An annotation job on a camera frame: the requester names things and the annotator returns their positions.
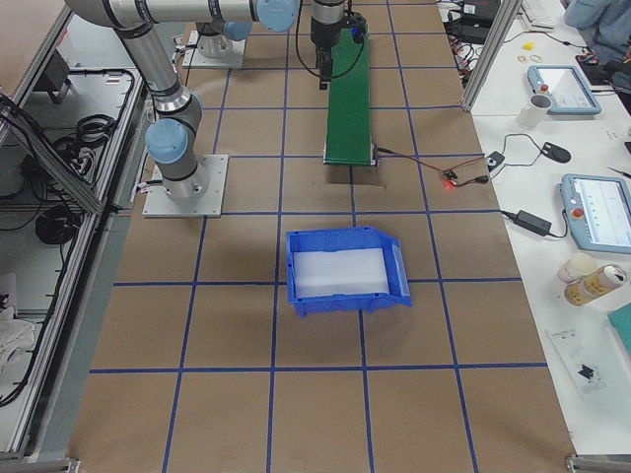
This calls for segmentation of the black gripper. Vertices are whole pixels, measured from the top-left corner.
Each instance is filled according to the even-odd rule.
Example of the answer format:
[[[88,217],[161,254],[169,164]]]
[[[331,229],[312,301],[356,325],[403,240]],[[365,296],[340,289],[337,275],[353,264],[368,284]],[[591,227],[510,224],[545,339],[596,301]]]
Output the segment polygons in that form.
[[[315,46],[318,87],[328,88],[329,57],[332,48],[339,42],[341,30],[349,29],[356,44],[363,44],[367,32],[367,22],[359,12],[346,9],[313,9],[311,17],[311,41]]]

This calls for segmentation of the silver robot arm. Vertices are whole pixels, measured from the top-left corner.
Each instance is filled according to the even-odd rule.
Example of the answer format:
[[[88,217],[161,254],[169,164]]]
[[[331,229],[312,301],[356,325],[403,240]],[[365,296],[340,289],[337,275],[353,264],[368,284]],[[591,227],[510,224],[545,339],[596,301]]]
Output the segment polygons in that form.
[[[154,31],[167,22],[207,24],[230,39],[243,38],[251,25],[282,33],[296,21],[297,1],[68,1],[83,20],[115,31],[141,73],[157,121],[145,135],[145,145],[162,175],[166,193],[189,199],[206,192],[209,173],[194,154],[201,121],[200,100],[182,83]]]
[[[241,41],[247,38],[254,23],[261,23],[267,29],[282,33],[294,27],[300,30],[303,3],[301,1],[250,1],[248,20],[229,20],[228,7],[219,1],[209,3],[212,20],[198,22],[199,37],[222,36],[227,40]],[[342,72],[335,73],[333,48],[339,43],[341,33],[350,32],[359,50],[351,65]],[[366,19],[352,10],[350,1],[314,1],[311,13],[311,42],[315,47],[315,67],[310,68],[301,55],[298,59],[312,76],[318,78],[318,86],[325,90],[328,84],[349,74],[362,58],[367,33]]]

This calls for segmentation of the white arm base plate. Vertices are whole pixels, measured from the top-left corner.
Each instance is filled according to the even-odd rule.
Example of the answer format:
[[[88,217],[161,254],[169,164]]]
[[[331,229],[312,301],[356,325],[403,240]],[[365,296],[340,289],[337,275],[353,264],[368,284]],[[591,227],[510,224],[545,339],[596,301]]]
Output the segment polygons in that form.
[[[147,218],[220,218],[222,215],[228,155],[197,156],[197,170],[188,179],[163,179],[154,165],[153,180],[160,183],[148,188],[143,208]]]
[[[193,69],[241,69],[245,57],[246,40],[234,41],[217,35],[190,33],[182,66]]]

